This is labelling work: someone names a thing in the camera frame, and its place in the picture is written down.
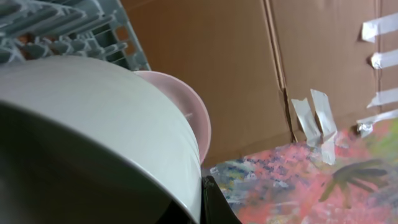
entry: dish rack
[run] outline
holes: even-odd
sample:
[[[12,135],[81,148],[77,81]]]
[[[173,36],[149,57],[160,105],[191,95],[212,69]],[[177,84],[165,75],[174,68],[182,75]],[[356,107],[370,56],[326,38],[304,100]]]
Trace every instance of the dish rack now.
[[[51,55],[150,70],[119,0],[0,0],[0,64]]]

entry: pink plate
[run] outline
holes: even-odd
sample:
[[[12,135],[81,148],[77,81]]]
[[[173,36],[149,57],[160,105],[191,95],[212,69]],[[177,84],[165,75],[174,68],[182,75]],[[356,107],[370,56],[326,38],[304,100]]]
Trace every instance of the pink plate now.
[[[199,95],[186,83],[160,72],[136,71],[147,82],[156,86],[184,114],[198,142],[200,163],[210,147],[211,125],[206,106]]]

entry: table surface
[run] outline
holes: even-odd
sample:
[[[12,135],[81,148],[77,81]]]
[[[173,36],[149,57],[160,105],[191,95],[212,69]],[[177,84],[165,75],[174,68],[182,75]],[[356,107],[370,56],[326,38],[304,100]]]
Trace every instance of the table surface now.
[[[335,163],[304,142],[203,169],[243,223],[398,223],[398,119],[331,140]]]

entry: floral tablecloth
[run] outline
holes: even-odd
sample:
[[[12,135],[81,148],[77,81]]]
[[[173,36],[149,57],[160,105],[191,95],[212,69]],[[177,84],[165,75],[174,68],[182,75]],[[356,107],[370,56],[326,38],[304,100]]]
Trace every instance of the floral tablecloth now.
[[[304,142],[224,162],[215,177],[243,223],[398,223],[398,119],[360,138],[341,131],[335,164]]]

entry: black object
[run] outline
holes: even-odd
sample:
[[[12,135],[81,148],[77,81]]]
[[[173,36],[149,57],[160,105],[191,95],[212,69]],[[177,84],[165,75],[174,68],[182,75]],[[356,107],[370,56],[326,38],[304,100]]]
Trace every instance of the black object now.
[[[172,202],[157,224],[193,223],[182,209]],[[201,179],[201,217],[200,224],[242,224],[235,216],[218,187],[214,177]]]

